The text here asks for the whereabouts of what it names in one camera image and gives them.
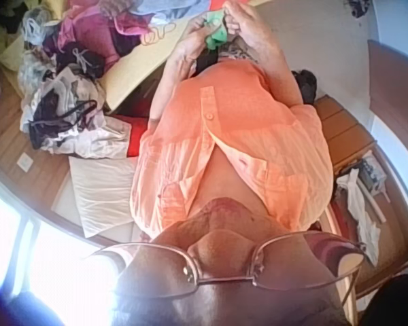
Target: pink garment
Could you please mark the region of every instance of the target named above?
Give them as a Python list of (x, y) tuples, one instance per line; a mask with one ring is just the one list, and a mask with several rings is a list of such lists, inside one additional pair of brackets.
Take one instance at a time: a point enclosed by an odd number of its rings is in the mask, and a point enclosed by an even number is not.
[(60, 50), (65, 44), (78, 41), (85, 48), (105, 58), (105, 71), (120, 59), (115, 50), (109, 29), (109, 20), (104, 17), (98, 5), (88, 8), (73, 7), (63, 19), (58, 36)]
[(118, 33), (123, 35), (142, 35), (150, 31), (148, 24), (153, 15), (136, 16), (129, 12), (122, 12), (115, 21), (115, 27)]
[[(70, 0), (71, 7), (91, 7), (98, 5), (100, 0)], [(115, 27), (118, 33), (123, 35), (142, 35), (149, 31), (148, 24), (153, 17), (152, 14), (145, 16), (137, 16), (128, 11), (122, 12), (114, 19)]]
[(81, 7), (91, 7), (97, 5), (100, 0), (69, 0), (69, 7), (79, 5)]

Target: nose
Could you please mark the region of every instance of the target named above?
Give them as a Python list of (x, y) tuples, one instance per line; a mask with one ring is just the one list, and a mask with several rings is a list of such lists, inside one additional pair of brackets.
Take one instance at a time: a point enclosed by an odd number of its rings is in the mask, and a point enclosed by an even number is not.
[(230, 230), (214, 230), (188, 248), (200, 267), (201, 277), (246, 275), (255, 243)]

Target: black strap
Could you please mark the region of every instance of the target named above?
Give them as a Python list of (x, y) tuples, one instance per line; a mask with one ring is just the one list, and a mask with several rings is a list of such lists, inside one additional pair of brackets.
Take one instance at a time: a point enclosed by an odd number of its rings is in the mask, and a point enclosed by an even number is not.
[[(87, 105), (90, 104), (90, 107), (85, 109), (83, 112), (78, 112), (81, 111), (82, 108)], [(48, 119), (48, 120), (35, 120), (35, 121), (30, 121), (30, 125), (31, 126), (36, 126), (38, 124), (43, 124), (46, 126), (55, 126), (57, 125), (57, 122), (62, 122), (63, 119), (65, 119), (66, 117), (69, 117), (70, 115), (74, 114), (75, 112), (78, 112), (78, 116), (77, 119), (75, 120), (74, 123), (68, 122), (68, 124), (70, 124), (70, 128), (75, 126), (76, 124), (78, 124), (80, 122), (81, 119), (83, 119), (84, 116), (86, 116), (87, 114), (89, 114), (90, 112), (94, 111), (97, 108), (97, 102), (96, 100), (89, 100), (89, 101), (84, 101), (79, 103), (76, 107), (74, 107), (73, 109), (69, 110), (68, 112), (66, 112), (65, 114), (62, 114), (56, 118), (53, 119)]]

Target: wooden drawer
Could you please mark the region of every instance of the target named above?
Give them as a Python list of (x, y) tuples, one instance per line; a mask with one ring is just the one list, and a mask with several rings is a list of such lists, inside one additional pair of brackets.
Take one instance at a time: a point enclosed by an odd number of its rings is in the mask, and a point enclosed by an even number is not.
[(335, 99), (324, 96), (314, 106), (322, 121), (334, 173), (338, 175), (342, 168), (370, 150), (375, 140)]
[[(383, 194), (374, 196), (374, 199), (386, 217), (386, 222), (381, 223), (373, 207), (365, 200), (366, 212), (377, 227), (381, 230), (379, 236), (379, 260), (374, 267), (369, 261), (362, 265), (356, 283), (356, 296), (362, 297), (379, 288), (390, 277), (399, 273), (408, 266), (408, 203), (399, 186), (401, 181), (393, 167), (378, 145), (374, 146), (373, 154), (387, 174), (386, 189), (390, 201)], [(335, 200), (331, 206), (335, 209)], [(347, 202), (340, 199), (339, 213), (335, 212), (338, 219), (343, 220), (346, 230), (344, 236), (353, 241), (358, 241), (356, 222), (349, 212), (344, 211)]]

